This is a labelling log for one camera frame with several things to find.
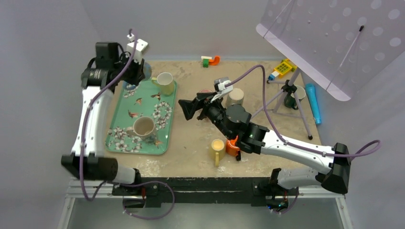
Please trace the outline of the tan floral mug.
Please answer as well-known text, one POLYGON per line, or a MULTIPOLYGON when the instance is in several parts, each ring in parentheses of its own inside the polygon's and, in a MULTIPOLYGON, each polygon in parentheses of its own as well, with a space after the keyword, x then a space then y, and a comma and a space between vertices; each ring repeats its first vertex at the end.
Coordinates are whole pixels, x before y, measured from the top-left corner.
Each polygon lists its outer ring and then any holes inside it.
POLYGON ((155 122, 150 117, 138 118, 133 126, 126 128, 126 133, 131 136, 137 136, 147 144, 154 144, 157 141, 157 130, 155 122))

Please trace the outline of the blue mug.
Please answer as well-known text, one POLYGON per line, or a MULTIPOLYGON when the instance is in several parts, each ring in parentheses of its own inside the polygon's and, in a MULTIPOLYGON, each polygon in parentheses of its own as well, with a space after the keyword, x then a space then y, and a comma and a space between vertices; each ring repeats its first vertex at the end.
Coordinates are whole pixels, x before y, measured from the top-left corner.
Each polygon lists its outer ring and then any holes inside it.
POLYGON ((152 67, 148 62, 144 62, 143 65, 143 73, 144 73, 144 81, 147 81, 151 78, 152 75, 152 67))

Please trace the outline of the light green mug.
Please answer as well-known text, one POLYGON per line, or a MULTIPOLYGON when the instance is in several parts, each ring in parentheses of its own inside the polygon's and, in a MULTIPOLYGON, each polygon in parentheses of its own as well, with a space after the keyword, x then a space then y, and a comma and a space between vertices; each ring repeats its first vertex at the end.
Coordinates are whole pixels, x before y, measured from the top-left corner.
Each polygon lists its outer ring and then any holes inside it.
POLYGON ((151 81, 156 85, 160 94, 169 96, 172 95, 175 89, 174 78, 171 73, 163 72, 160 73, 157 77, 151 78, 151 81))

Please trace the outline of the beige floral mug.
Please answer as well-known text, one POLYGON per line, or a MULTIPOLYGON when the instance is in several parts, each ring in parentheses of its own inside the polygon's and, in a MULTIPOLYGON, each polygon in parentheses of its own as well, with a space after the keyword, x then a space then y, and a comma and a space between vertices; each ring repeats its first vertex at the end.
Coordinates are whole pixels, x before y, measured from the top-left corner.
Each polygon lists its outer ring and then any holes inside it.
POLYGON ((225 106, 229 107, 233 104, 243 104, 245 93, 240 88, 234 88, 226 97, 225 106))

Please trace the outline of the pink mug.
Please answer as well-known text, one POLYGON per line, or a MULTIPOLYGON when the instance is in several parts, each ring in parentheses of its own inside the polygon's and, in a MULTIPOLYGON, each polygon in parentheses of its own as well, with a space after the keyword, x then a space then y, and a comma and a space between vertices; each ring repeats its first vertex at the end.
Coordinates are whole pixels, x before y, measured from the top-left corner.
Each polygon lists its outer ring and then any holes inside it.
POLYGON ((199 91, 199 93, 212 93, 212 91, 209 89, 202 89, 199 91))

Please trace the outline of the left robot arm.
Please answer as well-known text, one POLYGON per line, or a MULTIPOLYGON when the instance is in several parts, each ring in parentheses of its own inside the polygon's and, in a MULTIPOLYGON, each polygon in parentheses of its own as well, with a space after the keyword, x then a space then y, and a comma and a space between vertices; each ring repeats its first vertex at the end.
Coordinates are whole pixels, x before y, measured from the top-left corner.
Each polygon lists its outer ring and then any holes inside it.
POLYGON ((104 156, 104 134, 117 84, 125 81, 139 85, 145 78, 144 60, 137 45, 132 41, 128 43, 127 51, 119 53, 122 50, 119 43, 96 43, 96 56, 81 74, 83 106, 78 134, 71 153, 61 158, 61 165, 75 178, 123 183, 130 195, 137 195, 142 190, 138 171, 104 156))

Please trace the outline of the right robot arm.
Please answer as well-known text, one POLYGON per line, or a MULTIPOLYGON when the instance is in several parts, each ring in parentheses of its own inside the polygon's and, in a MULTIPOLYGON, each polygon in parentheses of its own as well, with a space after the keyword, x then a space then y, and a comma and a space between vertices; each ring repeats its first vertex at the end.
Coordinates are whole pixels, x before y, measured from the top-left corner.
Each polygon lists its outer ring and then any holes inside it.
POLYGON ((251 122, 251 114, 241 105, 224 108, 222 100, 211 102, 214 93, 198 93, 193 100, 178 101, 186 120, 200 111, 199 120, 208 118, 236 147, 246 153, 286 158, 307 166, 298 170, 274 170, 268 188, 274 194, 300 186, 320 185, 325 190, 346 194, 351 163, 346 145, 319 146, 286 137, 281 140, 275 131, 251 122))

